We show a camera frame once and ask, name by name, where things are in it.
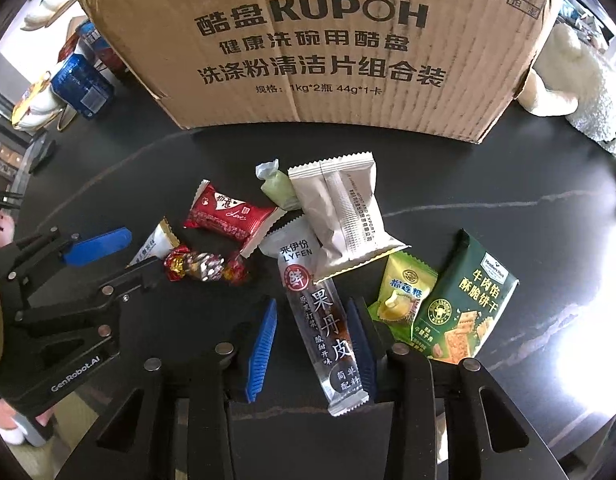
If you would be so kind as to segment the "clear fruit leather bar packet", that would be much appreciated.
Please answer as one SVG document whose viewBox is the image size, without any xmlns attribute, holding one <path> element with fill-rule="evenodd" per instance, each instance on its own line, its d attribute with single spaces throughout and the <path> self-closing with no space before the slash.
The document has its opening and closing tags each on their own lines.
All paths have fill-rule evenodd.
<svg viewBox="0 0 616 480">
<path fill-rule="evenodd" d="M 352 349 L 346 313 L 334 282 L 318 282 L 321 245 L 304 217 L 269 233 L 260 251 L 276 260 L 301 339 L 334 417 L 369 400 Z"/>
</svg>

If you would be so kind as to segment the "white gold candy packet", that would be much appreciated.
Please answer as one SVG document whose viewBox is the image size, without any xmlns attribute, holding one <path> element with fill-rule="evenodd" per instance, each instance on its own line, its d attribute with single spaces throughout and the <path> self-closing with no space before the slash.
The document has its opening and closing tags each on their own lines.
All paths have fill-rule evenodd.
<svg viewBox="0 0 616 480">
<path fill-rule="evenodd" d="M 178 237 L 174 235 L 171 225 L 166 217 L 161 218 L 157 226 L 141 248 L 128 263 L 128 266 L 142 262 L 148 258 L 156 257 L 160 260 L 165 259 L 175 248 L 181 244 Z"/>
</svg>

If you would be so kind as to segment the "green durian candy packet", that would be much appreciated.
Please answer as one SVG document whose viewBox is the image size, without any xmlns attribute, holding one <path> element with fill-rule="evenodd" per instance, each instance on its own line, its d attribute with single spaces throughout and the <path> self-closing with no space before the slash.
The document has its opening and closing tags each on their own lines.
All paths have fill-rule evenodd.
<svg viewBox="0 0 616 480">
<path fill-rule="evenodd" d="M 394 252 L 387 259 L 378 298 L 367 308 L 371 318 L 386 324 L 396 340 L 412 344 L 413 322 L 437 278 L 438 273 L 424 261 Z"/>
</svg>

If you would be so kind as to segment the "red gold twisted candy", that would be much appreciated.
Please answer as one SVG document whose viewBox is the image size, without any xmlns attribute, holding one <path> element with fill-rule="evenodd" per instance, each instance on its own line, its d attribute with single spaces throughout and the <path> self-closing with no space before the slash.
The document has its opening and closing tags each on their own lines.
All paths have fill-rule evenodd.
<svg viewBox="0 0 616 480">
<path fill-rule="evenodd" d="M 214 252 L 197 252 L 185 245 L 171 250 L 163 260 L 163 267 L 171 282 L 190 278 L 204 283 L 225 281 L 242 285 L 249 281 L 247 264 L 240 255 L 225 258 Z"/>
</svg>

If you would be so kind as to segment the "red candy packet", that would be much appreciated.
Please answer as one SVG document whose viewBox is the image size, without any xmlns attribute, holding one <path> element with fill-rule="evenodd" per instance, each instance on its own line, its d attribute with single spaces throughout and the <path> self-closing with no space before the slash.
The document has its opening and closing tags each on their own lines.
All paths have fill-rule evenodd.
<svg viewBox="0 0 616 480">
<path fill-rule="evenodd" d="M 270 229 L 286 214 L 280 207 L 259 207 L 219 192 L 204 179 L 198 185 L 184 229 L 206 229 L 241 244 L 244 259 L 259 246 Z"/>
</svg>

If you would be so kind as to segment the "dark green cracker packet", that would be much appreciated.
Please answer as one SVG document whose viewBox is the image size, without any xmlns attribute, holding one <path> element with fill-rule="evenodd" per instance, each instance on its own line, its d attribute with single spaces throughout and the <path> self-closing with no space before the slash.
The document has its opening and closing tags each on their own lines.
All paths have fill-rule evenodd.
<svg viewBox="0 0 616 480">
<path fill-rule="evenodd" d="M 518 278 L 466 231 L 411 326 L 413 347 L 457 364 L 477 356 L 519 284 Z"/>
</svg>

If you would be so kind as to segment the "beige biscuit packet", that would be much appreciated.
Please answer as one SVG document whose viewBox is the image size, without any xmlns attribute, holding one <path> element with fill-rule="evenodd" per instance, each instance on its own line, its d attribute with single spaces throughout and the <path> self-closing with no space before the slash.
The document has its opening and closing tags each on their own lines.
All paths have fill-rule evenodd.
<svg viewBox="0 0 616 480">
<path fill-rule="evenodd" d="M 371 152 L 294 166 L 288 177 L 321 243 L 314 271 L 317 283 L 408 247 L 385 229 Z"/>
</svg>

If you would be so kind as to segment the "pale green wrapped candy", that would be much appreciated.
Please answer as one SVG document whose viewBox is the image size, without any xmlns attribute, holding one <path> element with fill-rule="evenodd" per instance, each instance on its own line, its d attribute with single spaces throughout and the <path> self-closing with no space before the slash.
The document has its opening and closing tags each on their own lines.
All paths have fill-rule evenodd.
<svg viewBox="0 0 616 480">
<path fill-rule="evenodd" d="M 261 191 L 269 197 L 276 206 L 286 210 L 298 210 L 299 200 L 294 191 L 291 180 L 280 170 L 277 159 L 271 162 L 261 162 L 255 169 L 256 177 L 262 181 Z"/>
</svg>

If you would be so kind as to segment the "blue soda can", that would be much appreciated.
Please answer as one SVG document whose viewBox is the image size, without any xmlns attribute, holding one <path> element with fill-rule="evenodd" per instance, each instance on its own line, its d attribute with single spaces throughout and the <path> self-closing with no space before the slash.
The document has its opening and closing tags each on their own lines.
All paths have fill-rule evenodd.
<svg viewBox="0 0 616 480">
<path fill-rule="evenodd" d="M 92 119 L 112 102 L 114 87 L 79 53 L 72 53 L 54 70 L 52 91 L 82 117 Z"/>
</svg>

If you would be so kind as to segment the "blue snack carton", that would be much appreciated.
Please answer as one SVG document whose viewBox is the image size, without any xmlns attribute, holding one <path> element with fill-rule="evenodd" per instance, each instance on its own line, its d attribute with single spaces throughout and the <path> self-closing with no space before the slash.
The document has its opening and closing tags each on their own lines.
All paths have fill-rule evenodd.
<svg viewBox="0 0 616 480">
<path fill-rule="evenodd" d="M 74 53 L 84 56 L 95 70 L 107 70 L 119 80 L 128 73 L 125 63 L 86 16 L 69 22 L 65 44 L 58 51 L 58 62 L 66 61 Z"/>
</svg>

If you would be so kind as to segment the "brown cardboard box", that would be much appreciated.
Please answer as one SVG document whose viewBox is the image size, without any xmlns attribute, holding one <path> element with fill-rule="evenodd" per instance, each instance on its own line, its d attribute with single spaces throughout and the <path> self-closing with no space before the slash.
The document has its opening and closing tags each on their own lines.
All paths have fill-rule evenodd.
<svg viewBox="0 0 616 480">
<path fill-rule="evenodd" d="M 329 122 L 480 143 L 562 0 L 79 0 L 183 129 Z"/>
</svg>

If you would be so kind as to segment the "white plush toy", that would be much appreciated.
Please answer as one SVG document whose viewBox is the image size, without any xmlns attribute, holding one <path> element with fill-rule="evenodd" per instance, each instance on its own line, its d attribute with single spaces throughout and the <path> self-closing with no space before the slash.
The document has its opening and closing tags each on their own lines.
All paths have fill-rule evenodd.
<svg viewBox="0 0 616 480">
<path fill-rule="evenodd" d="M 616 70 L 570 26 L 553 27 L 517 101 L 534 116 L 565 117 L 616 156 Z"/>
</svg>

